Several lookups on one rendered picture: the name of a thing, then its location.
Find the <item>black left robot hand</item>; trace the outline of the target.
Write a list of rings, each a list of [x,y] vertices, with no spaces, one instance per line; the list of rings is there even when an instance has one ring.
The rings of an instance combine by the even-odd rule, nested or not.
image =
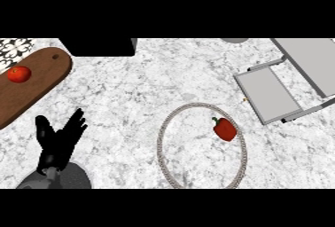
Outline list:
[[[84,111],[77,109],[63,128],[53,130],[43,115],[35,117],[37,140],[41,147],[37,172],[46,175],[47,168],[62,171],[69,162],[77,142],[87,129]]]

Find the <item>grey tiered shelf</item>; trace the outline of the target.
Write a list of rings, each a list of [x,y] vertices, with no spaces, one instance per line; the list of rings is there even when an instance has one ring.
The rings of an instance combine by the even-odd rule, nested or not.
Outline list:
[[[260,123],[286,123],[335,106],[335,42],[273,38],[282,56],[235,75]]]

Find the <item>brown wooden cutting board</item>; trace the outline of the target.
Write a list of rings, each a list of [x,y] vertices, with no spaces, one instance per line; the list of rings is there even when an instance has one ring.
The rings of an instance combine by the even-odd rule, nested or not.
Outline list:
[[[16,66],[29,69],[31,77],[24,83],[15,83],[7,79],[7,71],[0,74],[0,129],[25,113],[68,76],[72,59],[60,48],[49,47],[34,51]]]

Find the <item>red tomato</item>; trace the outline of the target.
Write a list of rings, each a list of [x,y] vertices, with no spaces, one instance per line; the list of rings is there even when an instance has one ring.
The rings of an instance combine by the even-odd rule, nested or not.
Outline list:
[[[29,79],[29,77],[31,70],[24,66],[12,67],[7,70],[7,79],[10,82],[24,83]]]

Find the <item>black appliance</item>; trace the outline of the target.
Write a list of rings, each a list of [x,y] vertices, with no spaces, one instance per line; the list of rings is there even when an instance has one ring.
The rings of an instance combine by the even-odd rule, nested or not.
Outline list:
[[[136,38],[60,38],[63,47],[77,57],[131,57]]]

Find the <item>red bell pepper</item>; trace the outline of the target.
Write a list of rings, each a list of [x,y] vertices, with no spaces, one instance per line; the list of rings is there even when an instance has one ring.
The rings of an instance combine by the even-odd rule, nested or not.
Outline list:
[[[214,133],[215,135],[227,142],[230,142],[235,137],[236,137],[236,128],[230,121],[226,118],[217,119],[215,117],[212,118],[214,120]]]

